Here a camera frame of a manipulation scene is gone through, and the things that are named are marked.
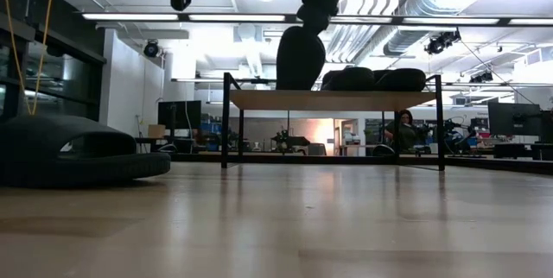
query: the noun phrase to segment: woman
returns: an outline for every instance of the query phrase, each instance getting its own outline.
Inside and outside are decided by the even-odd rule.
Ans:
[[[417,141],[416,127],[413,126],[413,115],[407,110],[399,112],[401,123],[399,124],[399,147],[402,151],[413,148]],[[394,122],[388,123],[384,130],[386,138],[393,141]]]

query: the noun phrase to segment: white wall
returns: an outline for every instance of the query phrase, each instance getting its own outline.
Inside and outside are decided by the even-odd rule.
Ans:
[[[177,53],[165,55],[165,74],[163,84],[163,101],[187,101],[194,99],[194,83],[174,82],[171,79],[178,79],[182,74],[183,61]]]
[[[138,136],[138,116],[146,136],[148,124],[157,123],[163,70],[119,40],[113,29],[105,31],[104,57],[99,121]]]

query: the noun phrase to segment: cable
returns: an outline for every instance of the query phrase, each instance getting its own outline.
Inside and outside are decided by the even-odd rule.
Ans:
[[[505,85],[508,85],[509,88],[511,88],[514,92],[516,92],[517,94],[519,94],[520,97],[526,99],[526,101],[530,102],[531,104],[535,104],[535,103],[533,103],[530,99],[528,99],[524,94],[520,93],[520,92],[517,90],[517,88],[511,86],[511,84],[509,84],[509,82],[507,82],[506,80],[502,79],[496,72],[494,72],[494,71],[492,70],[492,68],[489,67],[484,61],[482,61],[482,59],[481,59],[478,55],[476,55],[476,54],[474,53],[474,51],[473,51],[469,46],[467,46],[467,44],[465,44],[465,42],[464,42],[463,40],[459,40],[459,41],[461,42],[461,44],[465,45],[465,47],[468,49],[468,51],[469,51],[471,54],[473,54],[473,56],[474,56],[476,59],[478,59],[478,61],[480,61],[480,63],[481,63],[483,66],[485,66],[486,69],[487,69],[488,71],[490,71],[491,73],[493,73],[493,75],[497,76],[497,78],[498,78],[499,80],[501,80],[503,83],[505,83]]]
[[[194,138],[192,137],[192,126],[190,125],[190,118],[188,118],[188,101],[184,101],[184,113],[187,115],[188,132],[190,133],[190,154],[192,154],[192,146],[194,144]]]
[[[42,38],[42,55],[41,63],[38,66],[38,74],[36,76],[36,86],[35,86],[35,101],[33,102],[33,113],[36,113],[36,105],[38,101],[38,89],[41,86],[41,74],[42,67],[44,66],[44,55],[46,54],[46,39],[48,38],[48,28],[50,26],[50,13],[52,12],[52,0],[48,0],[48,7],[46,8],[46,22],[44,24],[44,37]]]
[[[21,93],[25,94],[25,85],[23,84],[23,75],[21,72],[21,65],[19,64],[19,57],[17,56],[17,46],[16,46],[16,36],[14,34],[14,27],[11,22],[11,12],[10,12],[10,0],[4,0],[6,3],[6,12],[8,13],[8,26],[10,27],[10,36],[11,36],[11,46],[13,50],[14,57],[16,58],[16,68],[17,68],[17,75],[19,76],[19,89],[21,90]],[[31,114],[31,108],[29,105],[29,101],[27,98],[23,98],[25,100],[25,104],[27,105],[27,112],[29,115]]]

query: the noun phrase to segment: wooden table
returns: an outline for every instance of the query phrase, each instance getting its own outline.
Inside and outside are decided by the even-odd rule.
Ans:
[[[442,77],[434,75],[427,79],[435,81],[435,92],[313,92],[313,91],[255,91],[242,90],[238,81],[230,73],[225,73],[223,78],[223,122],[222,122],[222,152],[221,167],[227,168],[228,164],[228,127],[231,102],[239,111],[238,121],[238,162],[242,162],[244,156],[244,111],[394,111],[394,151],[395,161],[399,163],[399,111],[410,107],[436,100],[437,133],[438,133],[438,163],[439,169],[445,168],[443,149],[443,105],[442,105]],[[309,157],[305,156],[305,163],[309,163]],[[337,159],[343,163],[347,159]]]

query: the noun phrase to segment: fluorescent light fixture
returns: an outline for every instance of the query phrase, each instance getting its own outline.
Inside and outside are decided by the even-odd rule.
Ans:
[[[206,101],[206,104],[222,105],[223,101]]]
[[[454,24],[454,25],[470,25],[470,24],[497,24],[498,18],[463,18],[463,17],[451,17],[451,18],[404,18],[402,23],[408,24]]]
[[[433,27],[433,26],[399,26],[397,27],[397,29],[402,31],[440,31],[440,32],[455,32],[457,30],[456,27]]]
[[[551,19],[539,19],[539,18],[528,18],[528,19],[511,19],[509,24],[527,24],[527,25],[553,25],[553,18]]]
[[[457,87],[553,87],[553,84],[542,84],[542,83],[442,83],[442,86],[457,86]]]
[[[83,14],[86,20],[106,21],[179,21],[177,14],[118,14],[96,13]]]
[[[203,21],[203,22],[284,22],[285,16],[283,15],[245,15],[245,14],[232,14],[232,15],[190,15],[188,17],[190,21]]]
[[[335,16],[330,18],[330,23],[334,24],[355,24],[355,23],[373,23],[373,24],[385,24],[390,23],[390,17],[377,17],[377,16]]]
[[[284,31],[265,30],[263,31],[263,37],[283,37]]]
[[[184,83],[223,83],[223,79],[175,79],[177,82]]]

